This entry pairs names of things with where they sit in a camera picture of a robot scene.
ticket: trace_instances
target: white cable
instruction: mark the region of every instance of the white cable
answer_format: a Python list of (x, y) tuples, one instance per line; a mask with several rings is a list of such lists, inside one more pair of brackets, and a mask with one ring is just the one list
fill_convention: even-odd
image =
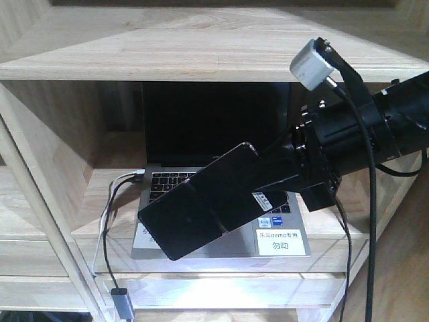
[(94, 258), (93, 258), (93, 263), (91, 265), (91, 273), (93, 274), (93, 276), (98, 276), (100, 275), (99, 273), (95, 272), (95, 260), (97, 258), (97, 254), (99, 252), (99, 247), (100, 247), (100, 242), (101, 242), (101, 238), (103, 236), (103, 230), (105, 227), (105, 222), (106, 222), (106, 218), (107, 218), (107, 209), (109, 208), (109, 204), (111, 202), (111, 199), (113, 198), (113, 191), (115, 191), (116, 188), (116, 182), (122, 178), (125, 178), (126, 176), (135, 176), (135, 175), (139, 175), (139, 174), (145, 174), (145, 169), (138, 169), (136, 171), (133, 172), (128, 172), (125, 174), (121, 174), (120, 176), (118, 176), (116, 179), (114, 179), (111, 183), (110, 183), (110, 190), (109, 190), (109, 200), (107, 201), (105, 210), (103, 211), (103, 214), (101, 215), (100, 218), (100, 226), (99, 226), (99, 238), (97, 240), (97, 246), (95, 248), (95, 253), (94, 253)]

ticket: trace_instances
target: intel sticker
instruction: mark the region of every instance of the intel sticker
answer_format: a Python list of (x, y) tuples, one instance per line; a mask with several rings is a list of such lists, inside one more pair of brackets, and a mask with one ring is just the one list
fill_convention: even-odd
[(271, 217), (273, 219), (273, 225), (274, 226), (282, 226), (283, 225), (283, 219), (281, 217)]
[(269, 220), (269, 217), (260, 217), (257, 220), (259, 222), (259, 228), (271, 228), (271, 220)]

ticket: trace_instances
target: cable connector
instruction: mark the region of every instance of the cable connector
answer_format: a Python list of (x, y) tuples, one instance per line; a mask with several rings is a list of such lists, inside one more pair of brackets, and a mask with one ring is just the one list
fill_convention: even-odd
[(134, 320), (135, 312), (126, 288), (112, 288), (110, 291), (116, 311), (122, 320)]
[(139, 169), (134, 171), (133, 183), (142, 182), (145, 175), (145, 169)]

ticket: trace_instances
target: gray dongle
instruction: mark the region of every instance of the gray dongle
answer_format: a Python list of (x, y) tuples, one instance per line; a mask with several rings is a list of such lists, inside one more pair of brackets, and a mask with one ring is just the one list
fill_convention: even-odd
[(135, 313), (128, 290), (126, 288), (112, 288), (110, 295), (112, 296), (116, 311), (118, 311), (119, 318), (122, 320), (134, 320)]

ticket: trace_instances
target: sticker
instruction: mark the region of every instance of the sticker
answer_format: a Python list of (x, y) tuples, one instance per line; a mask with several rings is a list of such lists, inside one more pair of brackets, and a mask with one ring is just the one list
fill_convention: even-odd
[(305, 256), (299, 229), (256, 229), (259, 255)]
[(160, 250), (161, 247), (156, 243), (154, 238), (150, 235), (143, 224), (137, 225), (137, 232), (134, 238), (134, 248), (150, 248), (153, 250)]
[(261, 206), (262, 210), (269, 211), (270, 209), (273, 209), (273, 206), (271, 203), (269, 203), (267, 197), (263, 193), (252, 193), (253, 198), (259, 203), (259, 206)]
[(271, 217), (273, 219), (273, 225), (274, 226), (282, 226), (283, 225), (283, 219), (281, 217)]
[(269, 217), (260, 217), (257, 220), (259, 222), (259, 228), (271, 228), (271, 220), (269, 220)]

